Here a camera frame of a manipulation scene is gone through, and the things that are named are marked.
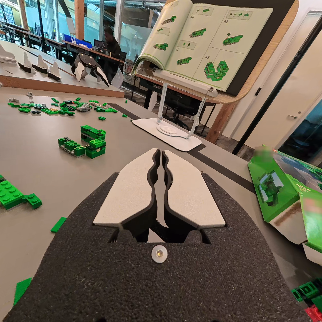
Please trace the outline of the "brick instruction booklet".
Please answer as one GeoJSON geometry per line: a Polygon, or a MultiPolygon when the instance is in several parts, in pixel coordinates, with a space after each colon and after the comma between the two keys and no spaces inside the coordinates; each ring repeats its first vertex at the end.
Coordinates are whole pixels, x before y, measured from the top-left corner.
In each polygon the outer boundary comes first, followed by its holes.
{"type": "Polygon", "coordinates": [[[163,79],[203,83],[226,92],[264,28],[273,8],[173,1],[161,11],[133,64],[148,61],[163,79]]]}

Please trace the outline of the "wooden post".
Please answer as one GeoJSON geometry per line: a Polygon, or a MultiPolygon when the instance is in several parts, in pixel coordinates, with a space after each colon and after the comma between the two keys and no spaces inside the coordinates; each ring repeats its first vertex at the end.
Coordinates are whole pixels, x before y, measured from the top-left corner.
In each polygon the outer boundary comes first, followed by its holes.
{"type": "Polygon", "coordinates": [[[205,138],[208,142],[213,144],[217,142],[237,105],[238,102],[223,104],[205,138]]]}

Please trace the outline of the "large green brick assembly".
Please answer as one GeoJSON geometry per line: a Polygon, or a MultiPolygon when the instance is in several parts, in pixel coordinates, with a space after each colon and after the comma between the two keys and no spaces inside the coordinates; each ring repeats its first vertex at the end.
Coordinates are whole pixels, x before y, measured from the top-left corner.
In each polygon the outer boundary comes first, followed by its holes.
{"type": "Polygon", "coordinates": [[[83,144],[71,140],[67,136],[58,139],[58,147],[76,158],[87,156],[94,159],[106,152],[106,131],[89,125],[80,127],[83,144]]]}

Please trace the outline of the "black office chair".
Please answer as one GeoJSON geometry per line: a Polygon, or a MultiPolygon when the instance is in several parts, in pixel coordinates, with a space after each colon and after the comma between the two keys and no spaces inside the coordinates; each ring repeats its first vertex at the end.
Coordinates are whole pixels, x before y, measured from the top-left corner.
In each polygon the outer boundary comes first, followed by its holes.
{"type": "Polygon", "coordinates": [[[167,89],[165,98],[167,109],[163,117],[189,130],[189,126],[180,120],[180,116],[195,116],[199,111],[200,103],[198,99],[167,89]]]}

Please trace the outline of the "white book stand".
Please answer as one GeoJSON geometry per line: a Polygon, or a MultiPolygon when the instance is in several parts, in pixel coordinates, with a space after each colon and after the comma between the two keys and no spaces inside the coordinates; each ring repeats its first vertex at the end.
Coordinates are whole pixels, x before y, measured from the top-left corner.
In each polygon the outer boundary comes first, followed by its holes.
{"type": "Polygon", "coordinates": [[[150,133],[154,137],[162,140],[163,142],[179,151],[191,151],[193,148],[201,144],[201,140],[193,137],[192,134],[194,133],[196,126],[199,125],[199,116],[207,99],[207,96],[215,98],[218,96],[218,91],[214,87],[206,83],[179,77],[168,71],[158,68],[153,68],[152,73],[156,78],[160,77],[163,79],[163,89],[157,118],[136,119],[132,121],[132,124],[150,133]],[[175,127],[173,124],[167,123],[163,120],[163,106],[166,98],[168,84],[182,85],[190,90],[197,90],[197,92],[201,94],[202,100],[199,105],[193,126],[189,132],[185,132],[184,130],[181,130],[175,127]]]}

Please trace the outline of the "white door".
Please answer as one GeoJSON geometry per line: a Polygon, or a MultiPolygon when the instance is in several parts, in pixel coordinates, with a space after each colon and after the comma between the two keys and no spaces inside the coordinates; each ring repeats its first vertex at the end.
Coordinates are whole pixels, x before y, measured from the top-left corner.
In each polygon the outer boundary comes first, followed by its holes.
{"type": "Polygon", "coordinates": [[[245,144],[252,148],[278,146],[320,97],[321,75],[320,32],[245,144]]]}

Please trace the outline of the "green and red brick figure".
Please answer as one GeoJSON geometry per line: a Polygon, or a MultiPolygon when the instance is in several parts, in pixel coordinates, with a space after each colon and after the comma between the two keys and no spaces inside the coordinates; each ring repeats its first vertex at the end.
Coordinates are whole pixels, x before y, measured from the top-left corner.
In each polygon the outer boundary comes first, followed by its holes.
{"type": "Polygon", "coordinates": [[[296,301],[313,322],[322,321],[322,278],[316,278],[292,289],[296,301]]]}

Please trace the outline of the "small green brick build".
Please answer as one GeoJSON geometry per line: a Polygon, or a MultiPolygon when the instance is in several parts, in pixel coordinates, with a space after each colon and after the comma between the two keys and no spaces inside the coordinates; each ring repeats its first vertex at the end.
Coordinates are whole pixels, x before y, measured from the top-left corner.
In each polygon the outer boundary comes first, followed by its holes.
{"type": "Polygon", "coordinates": [[[33,209],[42,205],[42,200],[35,194],[25,195],[5,177],[0,175],[0,204],[10,210],[22,203],[28,203],[33,209]]]}

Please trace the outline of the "background wooden desk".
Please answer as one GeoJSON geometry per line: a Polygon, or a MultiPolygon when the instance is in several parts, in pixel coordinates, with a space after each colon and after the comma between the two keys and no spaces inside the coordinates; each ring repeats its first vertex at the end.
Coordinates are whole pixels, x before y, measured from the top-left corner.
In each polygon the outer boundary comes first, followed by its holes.
{"type": "Polygon", "coordinates": [[[88,53],[88,54],[92,54],[92,55],[96,55],[102,59],[108,59],[108,60],[112,60],[112,61],[116,61],[118,63],[125,63],[124,60],[121,60],[121,59],[117,59],[117,58],[114,58],[112,56],[109,56],[109,55],[106,55],[106,54],[103,54],[103,53],[100,53],[100,52],[97,52],[95,50],[92,50],[92,49],[89,49],[88,47],[84,47],[84,46],[81,46],[81,45],[78,45],[78,44],[75,44],[75,43],[72,43],[72,42],[68,42],[68,41],[65,41],[63,40],[63,43],[66,47],[66,49],[68,51],[72,51],[74,53],[80,53],[80,52],[83,52],[83,53],[88,53]]]}

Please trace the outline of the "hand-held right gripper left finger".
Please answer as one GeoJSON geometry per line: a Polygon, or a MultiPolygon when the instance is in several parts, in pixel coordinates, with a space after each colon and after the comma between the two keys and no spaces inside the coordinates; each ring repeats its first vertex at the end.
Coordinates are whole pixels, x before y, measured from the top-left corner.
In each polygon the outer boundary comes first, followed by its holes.
{"type": "Polygon", "coordinates": [[[129,230],[135,238],[149,231],[157,218],[154,185],[160,154],[152,148],[119,172],[93,225],[129,230]]]}

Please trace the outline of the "wooden edged side table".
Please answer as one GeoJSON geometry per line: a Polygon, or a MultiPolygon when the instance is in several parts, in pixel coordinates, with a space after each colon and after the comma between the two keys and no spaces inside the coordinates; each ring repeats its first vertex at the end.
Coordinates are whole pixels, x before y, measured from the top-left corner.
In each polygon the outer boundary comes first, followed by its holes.
{"type": "Polygon", "coordinates": [[[61,93],[74,93],[80,95],[96,95],[105,97],[124,98],[124,91],[110,85],[109,87],[91,75],[87,75],[80,82],[71,72],[70,65],[48,55],[39,50],[19,46],[17,44],[1,40],[3,49],[14,54],[17,62],[24,62],[24,53],[27,54],[31,63],[38,63],[38,55],[41,54],[48,67],[57,62],[61,81],[49,78],[46,74],[36,71],[36,74],[22,70],[18,64],[8,64],[1,62],[1,84],[4,87],[22,88],[29,90],[54,91],[61,93]]]}

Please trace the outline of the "idle black hand-held gripper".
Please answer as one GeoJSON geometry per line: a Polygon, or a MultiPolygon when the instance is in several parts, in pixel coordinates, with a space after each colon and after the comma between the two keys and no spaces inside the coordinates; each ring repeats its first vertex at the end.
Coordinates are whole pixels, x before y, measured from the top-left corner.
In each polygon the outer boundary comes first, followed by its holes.
{"type": "Polygon", "coordinates": [[[98,62],[96,62],[96,60],[88,54],[79,53],[77,55],[73,64],[71,65],[71,72],[76,77],[78,82],[85,78],[86,75],[90,74],[93,77],[96,77],[97,82],[103,81],[107,87],[110,86],[110,83],[108,82],[108,79],[98,62]]]}

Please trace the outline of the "flat green tile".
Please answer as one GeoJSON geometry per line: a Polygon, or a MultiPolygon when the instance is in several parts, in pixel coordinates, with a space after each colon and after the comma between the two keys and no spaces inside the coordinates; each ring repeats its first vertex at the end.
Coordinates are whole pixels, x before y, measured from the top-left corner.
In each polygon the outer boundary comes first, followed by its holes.
{"type": "Polygon", "coordinates": [[[16,284],[13,306],[15,306],[17,304],[17,302],[20,300],[20,298],[24,295],[24,293],[26,292],[26,290],[30,286],[32,279],[33,278],[30,277],[30,278],[22,280],[16,284]]]}
{"type": "Polygon", "coordinates": [[[61,226],[65,223],[66,221],[66,217],[61,217],[55,224],[54,226],[51,228],[50,232],[51,233],[57,233],[59,231],[59,229],[61,228],[61,226]]]}

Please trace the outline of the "grey desk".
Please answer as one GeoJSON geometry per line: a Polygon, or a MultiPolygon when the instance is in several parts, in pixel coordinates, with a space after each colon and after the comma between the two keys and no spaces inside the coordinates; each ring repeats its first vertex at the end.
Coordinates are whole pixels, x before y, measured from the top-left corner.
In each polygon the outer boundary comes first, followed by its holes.
{"type": "Polygon", "coordinates": [[[1,88],[1,174],[42,206],[1,206],[3,321],[309,321],[291,295],[267,243],[248,163],[206,140],[181,152],[132,124],[155,115],[133,102],[104,97],[118,113],[98,120],[30,115],[7,105],[28,90],[1,88]],[[80,127],[106,131],[106,152],[76,158],[58,147],[67,136],[83,144],[80,127]],[[157,185],[165,184],[162,152],[169,150],[203,173],[226,220],[203,229],[199,243],[137,243],[129,231],[94,226],[119,172],[152,148],[160,150],[157,185]],[[50,230],[61,218],[57,233],[50,230]],[[32,277],[15,306],[16,284],[32,277]]]}

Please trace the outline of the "black panel with wooden rim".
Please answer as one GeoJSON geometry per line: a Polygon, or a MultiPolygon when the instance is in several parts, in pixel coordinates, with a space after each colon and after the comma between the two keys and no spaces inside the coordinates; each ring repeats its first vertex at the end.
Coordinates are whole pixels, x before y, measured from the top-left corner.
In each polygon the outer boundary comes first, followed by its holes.
{"type": "Polygon", "coordinates": [[[260,32],[240,69],[233,78],[226,92],[218,91],[219,102],[233,102],[234,99],[223,97],[245,96],[258,78],[260,72],[274,53],[298,10],[296,1],[192,1],[233,7],[273,8],[273,13],[260,32]]]}

